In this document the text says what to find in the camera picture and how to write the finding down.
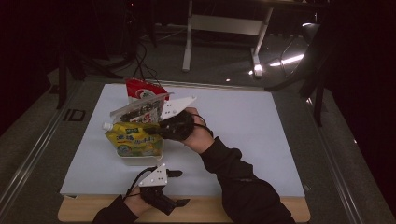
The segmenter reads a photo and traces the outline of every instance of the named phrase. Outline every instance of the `person's arm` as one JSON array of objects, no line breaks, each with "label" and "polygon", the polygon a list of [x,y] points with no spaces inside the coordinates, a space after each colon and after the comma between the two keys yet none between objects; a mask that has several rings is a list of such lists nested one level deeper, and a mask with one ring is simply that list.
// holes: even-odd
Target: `person's arm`
[{"label": "person's arm", "polygon": [[100,210],[92,224],[129,224],[134,223],[144,212],[151,208],[139,195],[140,188],[132,190],[130,196],[122,199],[120,195],[109,207]]},{"label": "person's arm", "polygon": [[[198,114],[195,108],[188,111]],[[194,122],[204,125],[198,117]],[[254,175],[251,164],[241,161],[239,149],[227,148],[200,127],[183,143],[201,155],[208,172],[217,175],[224,211],[233,222],[295,223],[274,188]]]}]

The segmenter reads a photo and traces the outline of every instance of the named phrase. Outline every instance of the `person's left hand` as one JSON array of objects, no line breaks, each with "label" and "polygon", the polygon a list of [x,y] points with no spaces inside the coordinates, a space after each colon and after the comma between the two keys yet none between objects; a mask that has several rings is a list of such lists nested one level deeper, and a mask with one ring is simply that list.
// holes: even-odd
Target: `person's left hand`
[{"label": "person's left hand", "polygon": [[134,195],[127,197],[124,202],[128,206],[128,208],[137,216],[140,217],[147,210],[152,208],[151,205],[146,203],[142,197],[140,197],[140,188],[135,187],[129,195]]}]

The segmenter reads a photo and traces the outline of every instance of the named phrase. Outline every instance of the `white bracket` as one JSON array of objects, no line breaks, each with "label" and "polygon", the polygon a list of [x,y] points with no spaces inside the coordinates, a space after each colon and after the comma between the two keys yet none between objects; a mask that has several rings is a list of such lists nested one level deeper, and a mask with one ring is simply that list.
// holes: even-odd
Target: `white bracket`
[{"label": "white bracket", "polygon": [[139,183],[139,187],[165,186],[168,183],[165,163],[155,169]]},{"label": "white bracket", "polygon": [[183,111],[187,106],[196,100],[196,96],[166,101],[163,105],[161,120],[172,118]]}]

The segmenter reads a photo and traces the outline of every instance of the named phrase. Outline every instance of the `red package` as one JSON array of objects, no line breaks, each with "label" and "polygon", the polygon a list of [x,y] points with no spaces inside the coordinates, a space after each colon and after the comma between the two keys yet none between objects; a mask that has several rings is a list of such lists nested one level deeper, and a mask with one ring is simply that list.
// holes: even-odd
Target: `red package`
[{"label": "red package", "polygon": [[126,90],[130,103],[142,99],[145,96],[167,93],[167,91],[160,85],[134,77],[126,80]]}]

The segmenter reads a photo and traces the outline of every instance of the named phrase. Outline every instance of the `hand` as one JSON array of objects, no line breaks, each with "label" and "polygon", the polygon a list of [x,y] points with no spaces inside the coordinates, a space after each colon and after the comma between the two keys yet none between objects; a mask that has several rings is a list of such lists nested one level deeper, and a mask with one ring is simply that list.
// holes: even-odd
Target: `hand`
[{"label": "hand", "polygon": [[[187,107],[186,111],[191,114],[199,115],[198,110],[193,107]],[[205,125],[198,116],[192,117],[194,118],[195,123]],[[182,141],[184,145],[199,154],[205,152],[214,142],[215,140],[206,129],[197,126],[194,127],[192,134],[186,140]]]},{"label": "hand", "polygon": [[151,205],[146,203],[141,197],[140,197],[140,188],[135,187],[129,195],[134,195],[135,196],[130,196],[125,198],[124,203],[128,206],[128,208],[137,216],[140,217],[145,213],[147,210],[152,208]]}]

